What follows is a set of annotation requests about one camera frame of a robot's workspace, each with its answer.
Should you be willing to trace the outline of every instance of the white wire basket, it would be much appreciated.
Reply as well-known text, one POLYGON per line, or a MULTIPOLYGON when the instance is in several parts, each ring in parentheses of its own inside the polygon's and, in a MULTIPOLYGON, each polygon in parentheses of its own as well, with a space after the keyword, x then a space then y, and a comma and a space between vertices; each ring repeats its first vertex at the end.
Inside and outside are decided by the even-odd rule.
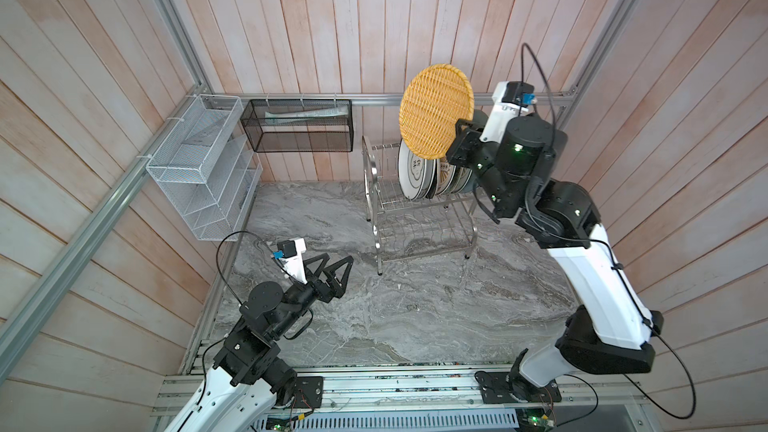
POLYGON ((158 182, 206 183, 242 115, 239 97, 197 96, 152 155, 149 174, 158 182))
POLYGON ((249 168, 248 137, 229 140, 242 114, 239 97, 198 96, 147 166, 199 240, 220 241, 243 226, 261 177, 261 161, 249 168))
POLYGON ((244 222, 262 165, 248 168, 254 151, 245 135, 228 141, 205 184, 158 182, 160 189, 200 240, 222 240, 244 222))

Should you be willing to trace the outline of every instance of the black mesh shelf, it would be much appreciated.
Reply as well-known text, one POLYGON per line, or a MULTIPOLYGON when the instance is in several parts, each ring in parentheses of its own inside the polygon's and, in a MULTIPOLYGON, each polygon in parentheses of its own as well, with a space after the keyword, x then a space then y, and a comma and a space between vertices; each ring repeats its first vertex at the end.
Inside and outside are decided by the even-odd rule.
POLYGON ((261 100, 242 119, 255 152, 351 152, 350 100, 261 100))

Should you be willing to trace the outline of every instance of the wooden wall panel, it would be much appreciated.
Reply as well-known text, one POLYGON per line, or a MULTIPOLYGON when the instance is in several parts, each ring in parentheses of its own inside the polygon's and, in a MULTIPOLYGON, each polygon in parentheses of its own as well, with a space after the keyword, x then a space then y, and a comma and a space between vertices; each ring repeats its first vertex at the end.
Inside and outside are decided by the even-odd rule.
MULTIPOLYGON (((212 87, 229 93, 401 92, 433 63, 453 64, 487 92, 518 78, 524 41, 554 89, 567 90, 616 1, 174 0, 206 73, 216 75, 212 87)), ((400 139, 396 106, 366 107, 356 120, 356 133, 374 144, 400 139)), ((359 155, 266 154, 264 179, 359 179, 359 155)))
MULTIPOLYGON (((629 280, 664 312, 662 334, 696 382, 696 415, 659 411, 665 430, 768 424, 759 402, 730 399, 760 395, 768 368, 766 4, 641 0, 566 128, 575 140, 559 176, 590 191, 629 280), (750 412, 728 412, 736 407, 750 412)), ((653 342, 654 369, 635 378, 683 413, 686 377, 653 342)))
MULTIPOLYGON (((156 7, 0 0, 0 323, 194 84, 156 7)), ((147 184, 0 386, 2 428, 143 427, 215 260, 147 184)))
POLYGON ((0 388, 0 414, 8 432, 44 429, 131 432, 147 425, 151 407, 94 398, 65 390, 6 380, 0 388))

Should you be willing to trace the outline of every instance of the marble floor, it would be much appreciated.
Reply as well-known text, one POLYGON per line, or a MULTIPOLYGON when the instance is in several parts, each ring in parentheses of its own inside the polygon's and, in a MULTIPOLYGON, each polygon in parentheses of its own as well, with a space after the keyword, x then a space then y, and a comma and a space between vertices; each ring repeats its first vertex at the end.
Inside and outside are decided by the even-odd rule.
MULTIPOLYGON (((247 229, 271 247, 304 237, 307 253, 355 259, 346 295, 316 302, 312 325, 280 356, 295 367, 402 362, 505 362, 559 336, 576 300, 557 263, 511 222, 475 215, 478 248, 393 262, 376 273, 373 236, 360 182, 271 183, 259 187, 247 229)), ((259 282, 287 288, 268 251, 245 237, 230 276, 242 298, 259 282)), ((224 293, 213 340, 238 319, 224 293)))

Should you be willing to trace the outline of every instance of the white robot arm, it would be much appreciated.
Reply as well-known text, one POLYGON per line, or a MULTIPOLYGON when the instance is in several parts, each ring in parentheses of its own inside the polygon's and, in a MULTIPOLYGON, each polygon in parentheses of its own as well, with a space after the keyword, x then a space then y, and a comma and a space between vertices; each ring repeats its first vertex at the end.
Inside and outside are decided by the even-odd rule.
POLYGON ((518 356, 508 382, 519 400, 538 399, 553 379, 576 369, 650 371, 649 340, 664 321, 632 290, 587 191, 550 178, 568 136, 529 112, 532 93, 524 82, 499 83, 490 116, 475 111, 471 122, 457 121, 446 153, 451 164, 475 171, 474 193, 481 188, 491 200, 492 210, 478 200, 491 220, 515 218, 558 261, 583 303, 560 338, 518 356))
MULTIPOLYGON (((298 380, 296 371, 277 357, 276 342, 306 312, 312 314, 315 301, 328 303, 344 295, 354 261, 347 256, 328 264, 328 254, 302 260, 306 251, 302 238, 279 242, 277 247, 275 259, 293 285, 283 291, 277 282, 262 282, 251 290, 240 306, 240 320, 225 337, 205 379, 166 432, 241 432, 275 404, 301 397, 306 378, 298 380), (336 271, 341 267, 339 278, 336 271)), ((297 338, 311 322, 310 318, 288 339, 297 338)))

